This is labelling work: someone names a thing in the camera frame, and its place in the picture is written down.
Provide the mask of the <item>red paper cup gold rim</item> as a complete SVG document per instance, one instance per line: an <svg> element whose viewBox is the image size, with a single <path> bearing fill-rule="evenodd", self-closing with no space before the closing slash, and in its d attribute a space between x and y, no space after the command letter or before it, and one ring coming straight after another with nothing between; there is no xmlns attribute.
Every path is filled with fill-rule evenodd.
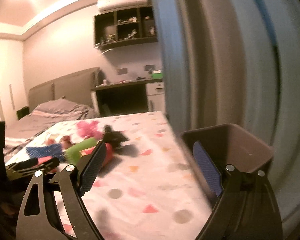
<svg viewBox="0 0 300 240"><path fill-rule="evenodd" d="M87 148L85 150L80 151L81 155L89 155L92 153L94 147ZM109 143L106 143L106 158L103 161L102 167L105 167L114 157L113 148Z"/></svg>

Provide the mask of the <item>brown plastic trash bin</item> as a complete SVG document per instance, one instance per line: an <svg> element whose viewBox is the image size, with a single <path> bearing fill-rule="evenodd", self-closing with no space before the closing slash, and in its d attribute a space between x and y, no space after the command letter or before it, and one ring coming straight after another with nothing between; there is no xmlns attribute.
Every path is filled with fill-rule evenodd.
<svg viewBox="0 0 300 240"><path fill-rule="evenodd" d="M220 171L231 164L241 172L267 172L273 158L272 147L236 124L222 124L181 133L179 144L210 206L214 206L217 196L209 189L194 159L193 146L197 141Z"/></svg>

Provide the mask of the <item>red white crumpled wrapper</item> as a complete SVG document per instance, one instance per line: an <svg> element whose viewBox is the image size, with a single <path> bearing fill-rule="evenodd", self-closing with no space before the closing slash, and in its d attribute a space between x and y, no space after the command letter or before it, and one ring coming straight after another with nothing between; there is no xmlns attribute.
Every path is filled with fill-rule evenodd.
<svg viewBox="0 0 300 240"><path fill-rule="evenodd" d="M46 145L60 144L62 149L67 150L75 144L71 141L71 137L68 135L50 134L45 139Z"/></svg>

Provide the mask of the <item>grey striped bedding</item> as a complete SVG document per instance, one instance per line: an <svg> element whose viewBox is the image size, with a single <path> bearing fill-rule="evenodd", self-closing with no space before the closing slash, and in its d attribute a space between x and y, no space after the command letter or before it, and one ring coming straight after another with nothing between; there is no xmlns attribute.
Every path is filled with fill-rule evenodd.
<svg viewBox="0 0 300 240"><path fill-rule="evenodd" d="M66 99L41 103L25 117L5 129L4 156L12 157L54 124L95 118L93 108Z"/></svg>

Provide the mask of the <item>brown upholstered headboard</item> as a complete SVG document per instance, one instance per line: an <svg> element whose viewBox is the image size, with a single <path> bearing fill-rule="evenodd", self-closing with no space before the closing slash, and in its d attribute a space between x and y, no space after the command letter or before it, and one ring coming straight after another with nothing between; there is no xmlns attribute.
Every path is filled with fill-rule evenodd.
<svg viewBox="0 0 300 240"><path fill-rule="evenodd" d="M89 68L32 87L28 96L30 111L61 98L92 107L91 90L97 86L99 72L98 67Z"/></svg>

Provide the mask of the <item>black crumpled plastic bag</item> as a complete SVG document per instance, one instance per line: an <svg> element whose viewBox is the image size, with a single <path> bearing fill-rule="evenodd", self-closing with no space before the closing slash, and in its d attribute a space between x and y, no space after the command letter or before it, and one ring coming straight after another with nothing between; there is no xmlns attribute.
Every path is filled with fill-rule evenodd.
<svg viewBox="0 0 300 240"><path fill-rule="evenodd" d="M120 131L114 131L110 125L104 126L103 142L108 143L113 149L122 147L123 142L129 139Z"/></svg>

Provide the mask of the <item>patterned white tablecloth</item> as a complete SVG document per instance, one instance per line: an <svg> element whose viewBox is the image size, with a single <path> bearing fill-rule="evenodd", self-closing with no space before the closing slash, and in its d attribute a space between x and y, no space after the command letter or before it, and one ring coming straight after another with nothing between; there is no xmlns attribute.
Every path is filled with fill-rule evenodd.
<svg viewBox="0 0 300 240"><path fill-rule="evenodd" d="M105 239L195 239L211 207L161 112L94 119L128 141L83 202Z"/></svg>

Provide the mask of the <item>dark top white desk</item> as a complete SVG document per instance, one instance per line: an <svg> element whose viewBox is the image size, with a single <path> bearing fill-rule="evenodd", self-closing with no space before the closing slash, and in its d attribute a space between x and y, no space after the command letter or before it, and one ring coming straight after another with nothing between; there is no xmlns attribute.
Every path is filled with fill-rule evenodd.
<svg viewBox="0 0 300 240"><path fill-rule="evenodd" d="M100 117L144 112L166 112L162 79L140 79L96 86L91 90Z"/></svg>

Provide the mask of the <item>blue and beige curtain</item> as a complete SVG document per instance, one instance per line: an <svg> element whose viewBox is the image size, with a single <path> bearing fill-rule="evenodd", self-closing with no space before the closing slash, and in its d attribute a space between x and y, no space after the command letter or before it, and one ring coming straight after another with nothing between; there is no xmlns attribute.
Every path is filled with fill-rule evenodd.
<svg viewBox="0 0 300 240"><path fill-rule="evenodd" d="M300 0L152 0L176 132L238 124L273 146L285 235L300 224Z"/></svg>

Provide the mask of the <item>green box on desk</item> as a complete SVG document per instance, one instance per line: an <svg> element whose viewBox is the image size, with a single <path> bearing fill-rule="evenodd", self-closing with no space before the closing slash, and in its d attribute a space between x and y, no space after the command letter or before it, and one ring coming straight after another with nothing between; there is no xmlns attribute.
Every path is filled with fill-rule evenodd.
<svg viewBox="0 0 300 240"><path fill-rule="evenodd" d="M163 77L163 74L159 70L153 71L153 73L151 74L152 79L162 79L162 77Z"/></svg>

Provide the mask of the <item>dark wall display shelf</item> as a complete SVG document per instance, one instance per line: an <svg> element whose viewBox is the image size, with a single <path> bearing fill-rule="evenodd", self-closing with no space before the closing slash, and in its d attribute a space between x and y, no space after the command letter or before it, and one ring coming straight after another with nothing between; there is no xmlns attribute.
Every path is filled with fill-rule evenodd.
<svg viewBox="0 0 300 240"><path fill-rule="evenodd" d="M101 51L157 41L151 6L119 9L94 16L94 47Z"/></svg>

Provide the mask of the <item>white wall air conditioner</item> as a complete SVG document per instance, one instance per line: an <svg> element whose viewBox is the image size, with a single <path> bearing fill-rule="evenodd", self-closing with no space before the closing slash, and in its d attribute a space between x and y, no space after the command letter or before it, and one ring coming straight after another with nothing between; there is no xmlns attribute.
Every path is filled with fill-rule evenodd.
<svg viewBox="0 0 300 240"><path fill-rule="evenodd" d="M148 0L98 0L96 6L99 12L132 7L137 5L145 5Z"/></svg>

